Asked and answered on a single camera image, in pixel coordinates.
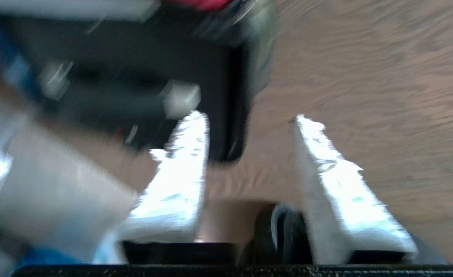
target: wooden floor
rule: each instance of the wooden floor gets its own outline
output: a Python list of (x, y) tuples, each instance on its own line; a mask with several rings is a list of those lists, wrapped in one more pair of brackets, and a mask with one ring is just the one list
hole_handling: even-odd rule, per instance
[[(232, 222), (262, 205), (240, 200), (302, 203), (289, 121), (304, 113), (365, 169), (395, 217), (453, 262), (453, 0), (278, 5), (272, 81), (256, 98), (241, 161), (207, 174), (209, 211), (229, 214), (210, 216), (205, 236), (251, 224)], [(94, 140), (59, 133), (135, 188), (152, 177), (146, 155), (107, 142), (90, 150)]]

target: red object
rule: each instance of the red object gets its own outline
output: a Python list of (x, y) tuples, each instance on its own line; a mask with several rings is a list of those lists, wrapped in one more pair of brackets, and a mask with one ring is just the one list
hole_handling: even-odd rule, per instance
[(228, 5), (231, 0), (168, 0), (170, 2), (189, 5), (198, 10), (221, 10)]

